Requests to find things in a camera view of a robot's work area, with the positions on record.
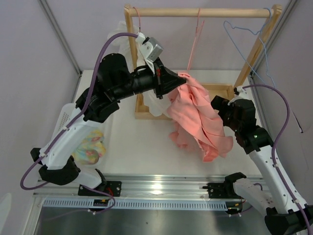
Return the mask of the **pink skirt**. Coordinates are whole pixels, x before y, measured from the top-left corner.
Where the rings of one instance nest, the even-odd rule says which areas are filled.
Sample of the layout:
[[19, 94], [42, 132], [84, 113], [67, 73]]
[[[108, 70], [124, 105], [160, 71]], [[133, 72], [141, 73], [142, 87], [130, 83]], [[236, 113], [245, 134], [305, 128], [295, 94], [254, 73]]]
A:
[[181, 149], [199, 149], [204, 162], [225, 158], [233, 148], [233, 138], [224, 133], [223, 121], [211, 105], [209, 92], [186, 72], [178, 73], [186, 83], [168, 93], [166, 112], [174, 124], [169, 138]]

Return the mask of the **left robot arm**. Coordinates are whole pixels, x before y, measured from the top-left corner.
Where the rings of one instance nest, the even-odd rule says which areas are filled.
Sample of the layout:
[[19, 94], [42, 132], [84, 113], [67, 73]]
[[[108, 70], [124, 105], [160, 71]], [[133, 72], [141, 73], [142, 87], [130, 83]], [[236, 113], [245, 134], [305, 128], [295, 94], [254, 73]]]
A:
[[76, 182], [96, 196], [106, 191], [107, 181], [101, 171], [82, 166], [72, 153], [85, 137], [119, 109], [121, 100], [150, 90], [162, 99], [186, 83], [185, 78], [166, 68], [159, 58], [153, 66], [155, 71], [143, 65], [129, 72], [122, 54], [108, 54], [102, 59], [95, 84], [79, 96], [64, 128], [48, 145], [31, 150], [33, 160], [40, 159], [42, 180], [59, 186]]

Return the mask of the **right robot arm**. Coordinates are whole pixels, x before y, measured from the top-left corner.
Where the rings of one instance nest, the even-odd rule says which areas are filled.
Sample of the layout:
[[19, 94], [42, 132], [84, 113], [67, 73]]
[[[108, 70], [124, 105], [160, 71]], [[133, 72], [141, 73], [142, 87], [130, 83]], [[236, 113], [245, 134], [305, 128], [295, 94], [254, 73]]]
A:
[[256, 124], [256, 109], [250, 99], [236, 97], [231, 101], [215, 96], [213, 109], [230, 128], [236, 141], [259, 169], [269, 189], [265, 193], [244, 174], [228, 175], [223, 186], [228, 197], [244, 198], [263, 217], [272, 235], [292, 235], [300, 231], [312, 234], [313, 207], [301, 196], [284, 170], [274, 142], [266, 129]]

